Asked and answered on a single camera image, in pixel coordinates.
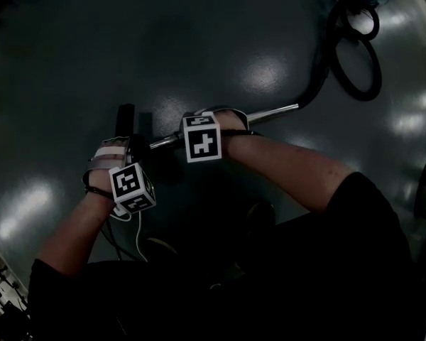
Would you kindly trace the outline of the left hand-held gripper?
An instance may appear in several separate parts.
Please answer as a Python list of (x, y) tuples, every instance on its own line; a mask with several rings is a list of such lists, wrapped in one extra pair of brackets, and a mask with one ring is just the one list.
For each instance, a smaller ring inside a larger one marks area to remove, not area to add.
[[(142, 136), (116, 136), (106, 139), (88, 160), (82, 177), (88, 192), (100, 194), (116, 204), (114, 214), (137, 214), (156, 205), (155, 190), (139, 165), (150, 150)], [(89, 187), (89, 172), (96, 169), (109, 171), (112, 193)]]

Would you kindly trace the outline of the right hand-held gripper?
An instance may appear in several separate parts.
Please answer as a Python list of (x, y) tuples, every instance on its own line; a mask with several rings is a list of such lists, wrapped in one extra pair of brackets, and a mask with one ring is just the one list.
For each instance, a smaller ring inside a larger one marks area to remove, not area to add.
[(217, 112), (232, 111), (249, 128), (247, 116), (238, 109), (214, 107), (182, 118), (182, 133), (188, 163), (213, 161), (222, 158), (222, 135)]

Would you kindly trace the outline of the person's left hand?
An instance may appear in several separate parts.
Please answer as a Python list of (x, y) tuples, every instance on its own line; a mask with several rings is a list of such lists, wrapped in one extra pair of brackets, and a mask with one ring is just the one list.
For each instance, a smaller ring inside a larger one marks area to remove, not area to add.
[(106, 193), (112, 193), (109, 171), (106, 169), (91, 170), (88, 175), (88, 185)]

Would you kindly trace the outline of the person's right hand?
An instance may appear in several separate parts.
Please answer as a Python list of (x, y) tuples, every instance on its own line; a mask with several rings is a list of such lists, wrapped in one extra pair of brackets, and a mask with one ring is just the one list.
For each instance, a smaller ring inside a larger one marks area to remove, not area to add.
[(230, 110), (220, 111), (215, 114), (221, 130), (247, 130), (242, 120)]

